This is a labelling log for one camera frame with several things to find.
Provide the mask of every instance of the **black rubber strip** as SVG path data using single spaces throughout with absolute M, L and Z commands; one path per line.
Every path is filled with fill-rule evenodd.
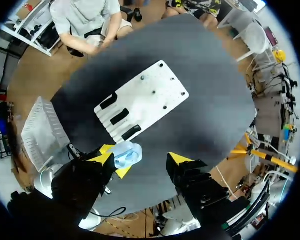
M 272 156 L 267 154 L 267 155 L 265 156 L 265 158 L 264 158 L 264 159 L 265 159 L 265 160 L 268 160 L 268 161 L 271 161 L 271 159 L 272 159 Z
M 133 135 L 135 135 L 137 132 L 140 132 L 142 129 L 139 125 L 134 126 L 129 131 L 127 131 L 125 134 L 122 135 L 123 140 L 128 140 Z
M 128 109 L 125 108 L 117 116 L 113 117 L 110 120 L 110 122 L 112 123 L 112 125 L 116 125 L 118 122 L 120 122 L 122 119 L 124 119 L 128 115 L 129 115 L 129 111 L 128 111 Z
M 110 105 L 114 104 L 117 100 L 118 100 L 118 95 L 114 93 L 109 99 L 105 100 L 103 103 L 100 104 L 100 108 L 104 110 Z

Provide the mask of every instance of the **box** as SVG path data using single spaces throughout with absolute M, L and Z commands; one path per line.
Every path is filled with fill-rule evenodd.
M 28 14 L 36 7 L 38 4 L 41 3 L 41 0 L 28 0 L 26 3 L 23 4 L 21 9 L 16 13 L 19 19 L 22 21 L 24 20 Z

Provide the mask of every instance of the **white plastic basket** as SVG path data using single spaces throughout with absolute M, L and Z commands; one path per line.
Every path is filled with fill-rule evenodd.
M 41 96 L 31 109 L 21 137 L 25 150 L 38 172 L 70 143 L 54 106 Z

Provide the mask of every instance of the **person's hand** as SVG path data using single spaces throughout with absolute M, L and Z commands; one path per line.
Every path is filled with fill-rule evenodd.
M 102 45 L 100 46 L 100 49 L 106 49 L 107 47 L 109 47 L 112 43 L 114 42 L 114 39 L 105 39 L 104 42 L 102 43 Z
M 100 52 L 99 47 L 94 46 L 93 49 L 92 49 L 92 51 L 89 53 L 89 55 L 94 56 L 94 55 L 96 55 L 99 52 Z

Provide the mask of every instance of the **yellow tape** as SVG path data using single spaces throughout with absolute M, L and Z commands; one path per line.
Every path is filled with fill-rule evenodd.
M 178 154 L 175 154 L 173 152 L 169 152 L 173 160 L 176 162 L 176 164 L 179 166 L 179 164 L 182 164 L 184 162 L 192 162 L 193 160 L 186 158 L 184 156 L 180 156 Z
M 102 166 L 105 164 L 105 162 L 108 160 L 108 158 L 110 157 L 111 153 L 108 153 L 108 150 L 111 149 L 112 147 L 114 147 L 115 145 L 103 145 L 102 148 L 100 149 L 100 153 L 102 154 L 101 156 L 97 156 L 95 158 L 92 158 L 88 161 L 90 162 L 97 162 L 97 163 L 101 163 Z M 126 167 L 124 169 L 118 169 L 116 170 L 116 174 L 118 174 L 118 176 L 123 179 L 125 177 L 125 175 L 129 172 L 129 170 L 131 169 L 131 166 Z

